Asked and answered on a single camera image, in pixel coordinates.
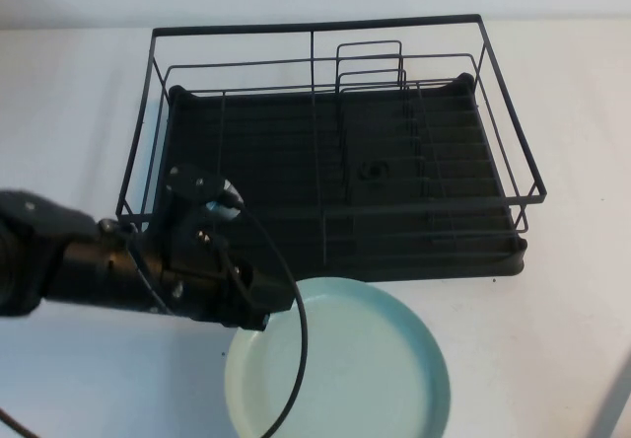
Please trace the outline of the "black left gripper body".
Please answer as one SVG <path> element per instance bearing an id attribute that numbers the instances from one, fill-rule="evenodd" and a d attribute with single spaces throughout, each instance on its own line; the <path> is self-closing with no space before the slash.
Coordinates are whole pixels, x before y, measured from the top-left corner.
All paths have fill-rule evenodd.
<path id="1" fill-rule="evenodd" d="M 172 200 L 156 217 L 167 288 L 175 312 L 194 321 L 238 328 L 246 309 L 268 311 L 256 291 L 262 274 L 231 252 L 228 242 L 212 230 L 204 207 Z"/>

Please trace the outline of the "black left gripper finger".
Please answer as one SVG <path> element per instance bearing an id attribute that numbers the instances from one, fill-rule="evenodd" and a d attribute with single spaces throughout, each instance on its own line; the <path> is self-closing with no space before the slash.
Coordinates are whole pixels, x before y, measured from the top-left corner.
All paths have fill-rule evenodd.
<path id="1" fill-rule="evenodd" d="M 265 331 L 270 313 L 257 309 L 246 309 L 239 313 L 238 327 L 245 330 Z"/>

